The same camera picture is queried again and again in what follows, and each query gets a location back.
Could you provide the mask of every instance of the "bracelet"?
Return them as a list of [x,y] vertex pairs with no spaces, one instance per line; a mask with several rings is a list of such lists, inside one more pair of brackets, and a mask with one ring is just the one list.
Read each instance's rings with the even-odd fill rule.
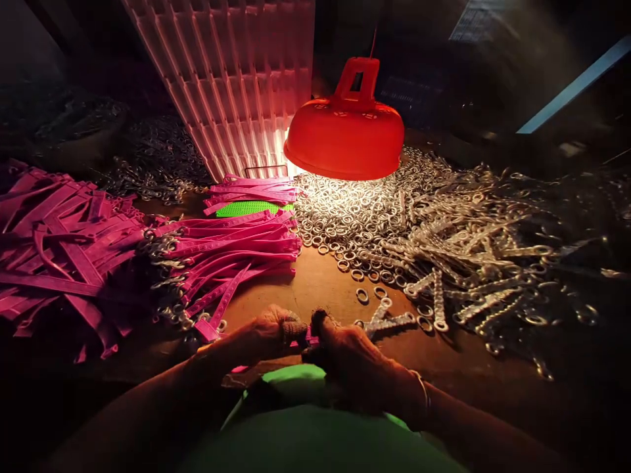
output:
[[421,373],[415,370],[409,370],[413,373],[418,379],[421,387],[423,388],[423,393],[425,393],[425,419],[429,418],[429,409],[432,407],[432,400],[429,397],[429,392],[427,391],[427,387],[425,386],[425,380],[421,376]]

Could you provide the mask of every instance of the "lamp handle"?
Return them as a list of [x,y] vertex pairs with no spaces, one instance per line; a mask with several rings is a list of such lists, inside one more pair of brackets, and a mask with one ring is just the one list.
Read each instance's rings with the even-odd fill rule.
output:
[[[342,77],[337,83],[335,94],[331,97],[333,106],[358,112],[373,110],[376,106],[375,86],[379,73],[379,59],[352,57],[346,61]],[[362,75],[362,84],[358,91],[351,88],[358,74]]]

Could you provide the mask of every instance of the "white plastic crate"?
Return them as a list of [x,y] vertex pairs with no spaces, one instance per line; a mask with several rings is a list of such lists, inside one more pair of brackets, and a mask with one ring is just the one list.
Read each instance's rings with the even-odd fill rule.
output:
[[283,154],[311,96],[315,0],[122,0],[219,181],[293,175]]

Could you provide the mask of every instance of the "red lamp shade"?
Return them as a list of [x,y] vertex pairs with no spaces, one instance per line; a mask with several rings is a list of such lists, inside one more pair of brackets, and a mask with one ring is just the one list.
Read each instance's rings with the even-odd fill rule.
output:
[[[378,59],[349,59],[335,94],[296,112],[285,141],[287,159],[306,171],[348,181],[395,172],[403,121],[395,109],[375,100],[378,73]],[[358,81],[359,90],[351,90]]]

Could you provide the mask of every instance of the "work surface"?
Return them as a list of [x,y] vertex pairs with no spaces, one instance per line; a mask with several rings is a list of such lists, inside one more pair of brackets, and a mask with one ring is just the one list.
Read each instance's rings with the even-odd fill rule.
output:
[[[190,196],[184,206],[162,207],[157,202],[138,202],[144,212],[185,213],[199,216],[203,208],[200,196]],[[227,332],[244,325],[269,304],[278,304],[309,321],[318,307],[325,308],[344,325],[355,320],[369,320],[378,306],[375,284],[354,281],[349,273],[337,269],[335,259],[321,256],[315,248],[303,248],[294,264],[296,275],[259,278],[242,284],[227,308]],[[357,288],[366,289],[369,303],[361,304]],[[415,311],[399,290],[387,288],[393,315]],[[612,290],[594,287],[594,290]],[[603,296],[610,299],[613,293]],[[492,357],[482,340],[464,330],[453,328],[447,334],[425,334],[420,329],[387,336],[377,342],[383,353],[418,370],[446,392],[522,428],[546,445],[580,462],[595,464],[604,455],[614,453],[608,431],[615,422],[620,372],[609,360],[622,345],[622,332],[615,326],[578,327],[571,336],[552,340],[554,350],[549,360],[557,381],[546,382],[530,362],[503,354]],[[182,337],[172,327],[147,321],[120,345],[119,352],[106,361],[58,369],[50,360],[20,359],[19,365],[47,373],[136,384],[167,369],[182,356]],[[243,386],[261,372],[299,363],[300,357],[260,363],[244,374],[231,375],[228,386]]]

